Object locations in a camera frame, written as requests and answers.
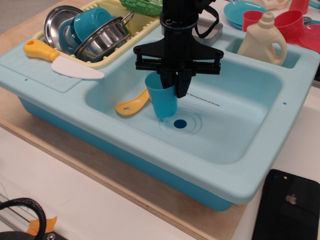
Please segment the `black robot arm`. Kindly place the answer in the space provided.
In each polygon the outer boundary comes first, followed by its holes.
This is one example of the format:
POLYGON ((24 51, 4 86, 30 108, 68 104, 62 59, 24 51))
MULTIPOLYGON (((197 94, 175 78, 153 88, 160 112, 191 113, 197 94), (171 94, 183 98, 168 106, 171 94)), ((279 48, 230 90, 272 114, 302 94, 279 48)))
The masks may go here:
POLYGON ((196 74, 220 73, 224 52, 198 42, 192 34, 198 30, 199 15, 203 11, 216 20, 207 31, 198 34, 200 38, 207 37, 219 23, 218 12, 210 4, 210 0, 164 0, 160 14, 164 38, 133 49, 136 69, 155 71, 160 75, 163 88, 175 86, 177 98, 187 94, 196 74))

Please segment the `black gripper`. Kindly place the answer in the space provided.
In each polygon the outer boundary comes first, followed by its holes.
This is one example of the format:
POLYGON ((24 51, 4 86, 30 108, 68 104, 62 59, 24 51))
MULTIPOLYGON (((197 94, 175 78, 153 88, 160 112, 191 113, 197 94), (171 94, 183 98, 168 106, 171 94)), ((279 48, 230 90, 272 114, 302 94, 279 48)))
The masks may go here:
POLYGON ((136 69, 156 71, 163 89, 175 85, 177 98, 185 97, 196 74, 218 75, 224 52, 198 42, 193 36, 197 21, 161 21, 163 38, 133 48, 136 69))

